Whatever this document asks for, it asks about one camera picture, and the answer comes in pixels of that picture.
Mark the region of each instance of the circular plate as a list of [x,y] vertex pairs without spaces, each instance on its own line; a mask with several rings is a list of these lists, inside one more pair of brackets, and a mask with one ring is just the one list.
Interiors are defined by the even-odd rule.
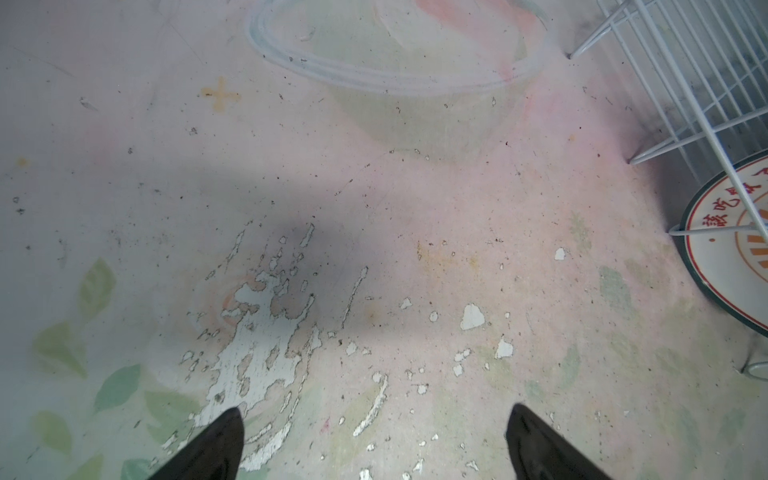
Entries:
[[[768,151],[735,164],[744,187],[768,220]],[[682,230],[747,225],[750,216],[722,172],[694,196]],[[728,313],[768,336],[768,244],[756,232],[688,235],[680,255],[699,287]]]

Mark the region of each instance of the white wire rack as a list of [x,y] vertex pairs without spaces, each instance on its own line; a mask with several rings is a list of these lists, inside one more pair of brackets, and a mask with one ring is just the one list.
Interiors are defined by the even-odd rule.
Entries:
[[752,0],[597,2],[605,21],[569,58],[613,32],[668,133],[630,164],[679,151],[699,184],[725,170],[752,219],[743,227],[674,227],[670,234],[757,230],[768,242],[768,228],[731,162],[768,148],[761,118],[768,114],[768,32]]

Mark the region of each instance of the painted floor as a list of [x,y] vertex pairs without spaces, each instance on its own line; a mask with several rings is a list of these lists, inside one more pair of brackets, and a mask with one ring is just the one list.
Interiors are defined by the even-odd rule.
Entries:
[[4,2],[0,478],[143,480],[232,406],[243,480],[514,478],[516,402],[616,479],[768,478],[768,344],[665,234],[697,186],[627,165],[614,41],[563,55],[596,4],[539,5],[534,77],[382,99],[245,0]]

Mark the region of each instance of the white paint chip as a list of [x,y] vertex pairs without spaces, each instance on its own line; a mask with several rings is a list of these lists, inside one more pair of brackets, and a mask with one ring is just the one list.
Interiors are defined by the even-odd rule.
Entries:
[[504,337],[498,341],[498,348],[496,349],[496,358],[503,359],[508,356],[512,356],[515,353],[515,348],[511,343],[504,341]]
[[384,375],[382,388],[379,390],[379,394],[373,400],[373,405],[371,406],[371,409],[368,411],[368,415],[366,415],[366,417],[360,422],[360,425],[358,425],[355,428],[355,431],[352,432],[353,437],[360,435],[363,430],[367,429],[373,423],[373,421],[376,420],[376,416],[379,414],[379,410],[382,408],[382,405],[386,400],[386,395],[384,395],[384,391],[386,390],[386,387],[388,384],[389,383],[387,382],[387,376]]
[[472,353],[470,349],[464,349],[463,352],[459,352],[453,356],[453,360],[455,362],[461,362],[463,359],[467,358],[469,354]]
[[303,240],[301,240],[301,243],[299,243],[299,247],[306,247],[310,244],[310,240],[312,239],[312,234],[315,231],[315,225],[314,223],[310,223],[310,228],[306,231],[306,235],[304,235]]
[[461,327],[462,330],[473,329],[476,326],[480,326],[485,323],[485,316],[482,314],[478,306],[474,303],[464,307],[464,318],[462,318]]

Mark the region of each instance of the green leaf painting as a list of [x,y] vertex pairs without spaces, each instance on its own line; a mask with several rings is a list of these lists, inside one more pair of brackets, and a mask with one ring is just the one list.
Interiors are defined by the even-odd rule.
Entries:
[[147,480],[151,472],[149,460],[130,458],[123,462],[120,470],[120,480]]
[[38,333],[32,342],[32,349],[46,360],[55,360],[85,378],[85,368],[74,356],[69,346],[71,336],[69,324],[62,322]]
[[200,404],[189,396],[176,392],[146,392],[149,413],[159,425],[147,425],[147,430],[158,443],[165,443],[176,431],[191,427],[189,420],[200,410]]
[[78,306],[86,320],[92,320],[109,305],[114,285],[114,273],[107,262],[99,257],[80,282]]
[[66,455],[72,452],[72,435],[62,417],[44,410],[32,417],[31,423],[32,430],[40,436],[43,445]]
[[121,368],[107,377],[94,400],[96,413],[126,403],[139,387],[139,373],[141,366],[133,365]]
[[104,463],[104,456],[100,453],[88,459],[86,463],[80,465],[80,468],[74,471],[67,480],[98,480],[101,477],[101,465]]

